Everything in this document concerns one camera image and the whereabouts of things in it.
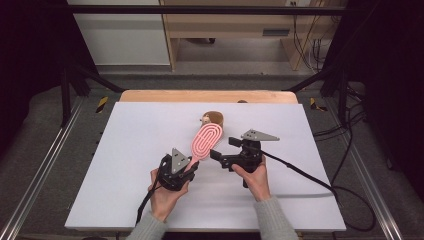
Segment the white tabletop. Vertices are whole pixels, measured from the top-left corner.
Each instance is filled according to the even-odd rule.
[[[65,226],[77,230],[131,230],[150,185],[149,172],[172,148],[190,156],[190,144],[208,111],[224,115],[224,135],[215,150],[255,129],[280,138],[262,150],[328,183],[300,104],[116,103]],[[337,203],[324,187],[283,164],[267,159],[271,192],[298,231],[345,230]],[[258,229],[254,198],[242,179],[210,158],[200,162],[189,193],[168,218],[171,231],[251,231]],[[147,204],[145,212],[150,210]]]

